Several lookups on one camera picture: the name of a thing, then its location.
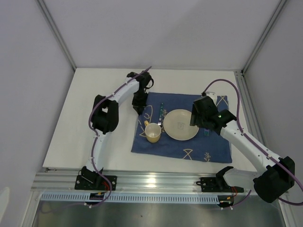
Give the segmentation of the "blue fish-pattern cloth placemat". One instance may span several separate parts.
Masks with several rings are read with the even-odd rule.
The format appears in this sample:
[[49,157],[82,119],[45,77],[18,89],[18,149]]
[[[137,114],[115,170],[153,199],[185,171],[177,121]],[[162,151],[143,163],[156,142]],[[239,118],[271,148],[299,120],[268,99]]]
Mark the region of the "blue fish-pattern cloth placemat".
[[131,152],[202,162],[231,163],[232,152],[229,142],[212,131],[206,136],[203,128],[199,129],[194,138],[186,141],[175,140],[165,131],[162,131],[160,140],[156,143],[150,143],[145,137],[144,121],[158,123],[161,104],[163,104],[162,115],[166,116],[175,109],[192,111],[192,104],[199,97],[199,95],[150,92],[146,108],[138,117]]

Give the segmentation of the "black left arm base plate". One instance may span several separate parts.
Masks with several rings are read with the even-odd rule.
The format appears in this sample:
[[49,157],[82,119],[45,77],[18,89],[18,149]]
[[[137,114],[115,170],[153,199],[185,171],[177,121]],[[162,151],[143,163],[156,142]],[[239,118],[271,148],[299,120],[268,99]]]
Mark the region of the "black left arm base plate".
[[[116,182],[117,182],[117,176],[115,175],[106,175],[105,176],[112,185],[112,190],[116,190]],[[96,181],[94,183],[86,180],[81,175],[78,175],[76,178],[75,190],[84,190],[84,191],[109,191],[110,185],[109,183],[102,178],[101,176],[98,176]]]

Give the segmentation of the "cream round plate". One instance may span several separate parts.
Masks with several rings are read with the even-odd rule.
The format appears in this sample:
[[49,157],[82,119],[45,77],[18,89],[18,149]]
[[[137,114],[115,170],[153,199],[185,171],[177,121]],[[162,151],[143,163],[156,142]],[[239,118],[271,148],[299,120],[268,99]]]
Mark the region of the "cream round plate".
[[186,141],[194,138],[199,131],[190,125],[191,112],[185,109],[170,111],[163,120],[163,127],[168,136],[175,140]]

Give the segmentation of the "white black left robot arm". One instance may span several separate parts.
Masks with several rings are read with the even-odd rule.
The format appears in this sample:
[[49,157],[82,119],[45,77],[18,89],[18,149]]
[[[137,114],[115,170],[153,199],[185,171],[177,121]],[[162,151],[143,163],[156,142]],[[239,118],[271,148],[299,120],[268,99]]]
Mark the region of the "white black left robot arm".
[[89,128],[95,133],[89,161],[81,170],[81,177],[85,184],[93,190],[102,185],[103,164],[102,153],[105,151],[106,142],[119,123],[119,106],[133,96],[132,106],[138,115],[141,115],[147,106],[147,90],[154,84],[149,69],[140,73],[130,72],[123,84],[108,96],[97,95],[93,109],[89,115]]

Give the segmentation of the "yellow plastic cup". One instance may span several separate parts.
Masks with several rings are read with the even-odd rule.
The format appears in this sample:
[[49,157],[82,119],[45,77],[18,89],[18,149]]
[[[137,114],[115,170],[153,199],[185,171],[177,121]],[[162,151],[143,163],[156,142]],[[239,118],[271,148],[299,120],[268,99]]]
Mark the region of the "yellow plastic cup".
[[149,123],[144,121],[145,125],[145,136],[150,143],[156,143],[159,141],[161,136],[161,127],[157,123]]

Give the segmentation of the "metal spoon green handle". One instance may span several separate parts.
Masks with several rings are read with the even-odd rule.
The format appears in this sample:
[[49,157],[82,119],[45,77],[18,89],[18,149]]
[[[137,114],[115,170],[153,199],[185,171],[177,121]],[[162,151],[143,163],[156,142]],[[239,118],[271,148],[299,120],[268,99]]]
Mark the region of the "metal spoon green handle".
[[160,111],[159,111],[159,120],[158,120],[158,125],[161,127],[162,126],[162,113],[163,113],[163,108],[164,108],[164,104],[161,103],[160,104]]

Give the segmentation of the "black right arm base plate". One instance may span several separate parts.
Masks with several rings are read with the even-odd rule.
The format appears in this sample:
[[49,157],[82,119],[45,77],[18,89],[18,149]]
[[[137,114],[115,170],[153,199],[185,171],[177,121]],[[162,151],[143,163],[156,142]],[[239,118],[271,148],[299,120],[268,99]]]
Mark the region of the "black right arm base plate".
[[199,181],[196,181],[196,185],[200,186],[202,192],[244,192],[243,188],[228,186],[224,180],[217,180],[216,177],[200,177]]

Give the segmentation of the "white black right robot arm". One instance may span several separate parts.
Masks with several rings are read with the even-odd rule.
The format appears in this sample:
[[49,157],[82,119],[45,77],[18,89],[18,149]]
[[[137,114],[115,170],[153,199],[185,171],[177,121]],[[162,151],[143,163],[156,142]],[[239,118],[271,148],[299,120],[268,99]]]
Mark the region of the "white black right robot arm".
[[228,166],[220,170],[215,180],[220,191],[241,187],[254,190],[262,200],[272,203],[294,186],[294,161],[267,149],[244,131],[238,118],[229,110],[218,111],[210,97],[203,96],[193,102],[190,125],[209,129],[228,140],[256,169],[254,172],[242,171]]

